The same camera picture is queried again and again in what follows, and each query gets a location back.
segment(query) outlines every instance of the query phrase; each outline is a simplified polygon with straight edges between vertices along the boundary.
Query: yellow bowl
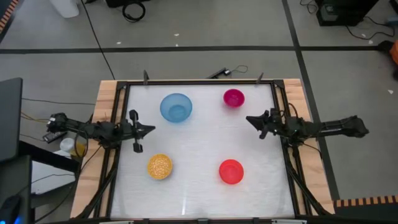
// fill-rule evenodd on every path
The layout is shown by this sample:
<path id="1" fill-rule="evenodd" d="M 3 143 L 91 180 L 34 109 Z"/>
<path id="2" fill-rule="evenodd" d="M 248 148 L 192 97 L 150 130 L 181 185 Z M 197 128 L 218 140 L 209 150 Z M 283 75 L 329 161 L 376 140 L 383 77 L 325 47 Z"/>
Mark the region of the yellow bowl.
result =
<path id="1" fill-rule="evenodd" d="M 149 160 L 147 169 L 152 178 L 162 180 L 172 172 L 173 163 L 165 154 L 156 154 Z"/>

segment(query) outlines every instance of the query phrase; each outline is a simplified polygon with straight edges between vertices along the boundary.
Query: gray floor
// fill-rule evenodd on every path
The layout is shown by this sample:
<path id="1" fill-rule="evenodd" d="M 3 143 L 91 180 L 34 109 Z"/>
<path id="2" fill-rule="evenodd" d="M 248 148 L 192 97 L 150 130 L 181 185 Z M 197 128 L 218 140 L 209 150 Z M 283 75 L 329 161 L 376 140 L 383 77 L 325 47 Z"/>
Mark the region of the gray floor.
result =
<path id="1" fill-rule="evenodd" d="M 345 27 L 320 27 L 315 15 L 288 0 L 302 46 L 377 45 L 389 38 L 375 37 L 369 44 L 348 34 Z M 146 2 L 147 15 L 141 22 L 126 22 L 117 9 L 103 1 L 87 5 L 98 39 L 103 47 L 174 47 L 267 45 L 293 46 L 284 8 L 280 0 L 152 0 Z M 0 43 L 0 49 L 81 49 L 96 48 L 87 17 L 61 18 L 46 0 L 25 0 Z M 394 12 L 388 0 L 380 0 L 369 13 L 382 22 Z M 370 36 L 384 27 L 363 22 L 352 28 L 357 35 Z M 207 51 L 106 53 L 117 79 L 138 79 L 146 69 L 151 78 L 205 78 L 222 67 L 249 66 L 247 73 L 233 78 L 301 78 L 294 51 Z M 396 66 L 373 51 L 303 52 L 308 76 L 322 120 L 357 114 L 370 134 L 363 139 L 327 138 L 328 149 L 341 198 L 398 194 L 394 159 L 398 122 L 398 83 L 391 74 Z M 23 95 L 53 101 L 94 103 L 100 80 L 111 79 L 101 54 L 0 54 L 0 80 L 24 79 Z M 93 106 L 53 105 L 24 101 L 22 109 L 35 118 L 66 112 L 86 121 Z M 39 138 L 45 125 L 23 120 L 21 133 Z M 27 142 L 56 151 L 58 144 Z M 40 207 L 37 217 L 54 207 Z M 72 198 L 44 222 L 64 220 Z"/>

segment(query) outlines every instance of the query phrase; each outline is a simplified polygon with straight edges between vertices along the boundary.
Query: blue bowl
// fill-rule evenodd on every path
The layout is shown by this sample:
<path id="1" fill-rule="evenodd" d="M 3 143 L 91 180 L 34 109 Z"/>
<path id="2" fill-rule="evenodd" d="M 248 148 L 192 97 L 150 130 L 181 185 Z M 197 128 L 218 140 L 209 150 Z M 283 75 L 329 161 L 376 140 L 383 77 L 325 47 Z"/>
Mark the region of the blue bowl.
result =
<path id="1" fill-rule="evenodd" d="M 160 112 L 167 121 L 179 123 L 191 115 L 192 102 L 184 94 L 173 93 L 162 100 Z"/>

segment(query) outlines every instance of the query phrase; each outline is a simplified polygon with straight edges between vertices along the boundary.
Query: red bowl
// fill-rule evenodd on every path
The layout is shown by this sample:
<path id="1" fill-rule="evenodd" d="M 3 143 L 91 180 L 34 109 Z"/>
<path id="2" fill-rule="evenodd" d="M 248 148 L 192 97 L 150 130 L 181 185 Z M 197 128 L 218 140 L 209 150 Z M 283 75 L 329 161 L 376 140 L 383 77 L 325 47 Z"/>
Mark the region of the red bowl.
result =
<path id="1" fill-rule="evenodd" d="M 241 91 L 236 89 L 227 90 L 224 93 L 224 102 L 232 108 L 238 108 L 244 103 L 244 95 Z"/>
<path id="2" fill-rule="evenodd" d="M 228 159 L 220 165 L 219 173 L 227 184 L 237 184 L 243 179 L 243 166 L 234 159 Z"/>

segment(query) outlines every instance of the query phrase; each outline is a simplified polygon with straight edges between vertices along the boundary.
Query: wooden table frame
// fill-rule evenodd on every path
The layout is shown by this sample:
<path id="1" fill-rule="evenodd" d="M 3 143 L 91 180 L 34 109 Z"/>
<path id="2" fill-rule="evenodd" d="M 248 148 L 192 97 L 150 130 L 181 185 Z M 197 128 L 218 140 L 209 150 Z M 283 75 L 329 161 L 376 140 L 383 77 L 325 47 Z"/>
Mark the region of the wooden table frame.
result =
<path id="1" fill-rule="evenodd" d="M 183 80 L 149 80 L 149 83 L 157 82 L 177 82 Z M 255 82 L 255 80 L 189 80 L 190 82 Z M 274 80 L 277 86 L 283 87 L 283 91 L 280 88 L 276 88 L 276 99 L 279 103 L 279 108 L 281 110 L 290 111 L 285 108 L 283 104 L 284 98 L 289 103 L 295 105 L 300 117 L 305 120 L 310 120 L 310 114 L 307 107 L 307 102 L 305 100 L 305 95 L 299 79 L 284 79 L 284 80 Z M 97 102 L 93 114 L 93 122 L 97 121 L 112 121 L 119 122 L 122 117 L 125 117 L 123 113 L 123 108 L 127 100 L 124 100 L 126 95 L 125 89 L 122 85 L 118 85 L 121 81 L 102 81 L 99 86 L 99 92 L 97 97 Z M 137 80 L 126 81 L 126 82 L 141 82 Z M 116 89 L 119 88 L 120 95 L 116 95 Z M 305 142 L 306 144 L 317 147 L 317 143 L 314 139 L 309 139 Z M 98 148 L 98 143 L 96 141 L 89 141 L 88 153 L 84 158 L 83 163 L 90 158 Z M 293 166 L 297 169 L 297 164 L 295 158 L 292 154 L 292 149 L 289 148 L 289 156 L 292 161 Z M 323 168 L 323 163 L 320 157 L 320 153 L 308 146 L 300 146 L 298 149 L 298 154 L 300 156 L 300 162 L 302 165 L 302 174 L 305 179 L 305 183 L 314 197 L 319 201 L 323 208 L 330 213 L 334 213 L 333 202 L 331 200 L 329 187 L 326 181 L 325 170 Z M 99 183 L 103 180 L 106 172 L 109 172 L 115 158 L 115 151 L 105 152 L 104 150 L 98 151 L 94 157 L 91 159 L 90 163 L 87 164 L 85 169 L 81 172 L 78 179 L 78 185 L 76 188 L 75 199 L 73 201 L 72 211 L 70 217 L 75 217 L 79 215 L 86 205 L 90 202 L 94 194 L 96 193 Z M 294 183 L 295 196 L 298 205 L 296 211 L 297 215 L 310 215 L 306 213 L 306 204 L 303 199 L 300 188 Z M 109 196 L 112 197 L 113 192 L 106 189 L 100 205 L 97 206 L 95 212 L 91 213 L 91 217 L 105 217 L 106 214 L 110 214 L 111 200 Z M 312 209 L 312 215 L 316 215 L 315 211 Z"/>

